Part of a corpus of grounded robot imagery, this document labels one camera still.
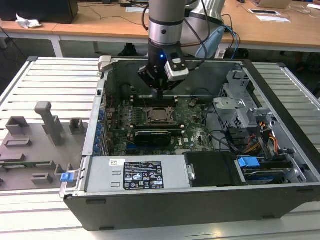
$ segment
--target blue cable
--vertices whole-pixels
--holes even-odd
[[[228,30],[229,30],[229,32],[234,36],[234,38],[235,38],[235,48],[234,48],[234,53],[233,53],[233,55],[232,55],[232,57],[231,57],[231,59],[234,59],[234,57],[235,57],[235,55],[236,55],[236,52],[237,52],[237,49],[238,49],[238,40],[237,40],[237,35],[235,34],[235,32],[230,28],[230,27],[228,27],[227,25],[224,25]]]

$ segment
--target warning label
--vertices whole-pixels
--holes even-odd
[[[160,161],[125,162],[123,172],[123,188],[125,190],[164,188],[164,176]]]

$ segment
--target computer case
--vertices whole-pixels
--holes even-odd
[[[41,22],[71,24],[79,11],[77,0],[0,0],[0,19],[14,21],[16,14]]]

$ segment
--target white tissue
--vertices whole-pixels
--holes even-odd
[[[18,16],[18,14],[16,14],[16,23],[18,23],[18,25],[22,28],[28,29],[28,28],[35,28],[35,27],[41,27],[42,25],[39,23],[38,20],[28,20],[28,19],[24,19],[20,16]]]

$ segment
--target motherboard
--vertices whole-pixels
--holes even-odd
[[[212,151],[204,118],[206,104],[174,98],[123,100],[106,107],[110,156],[181,155]]]

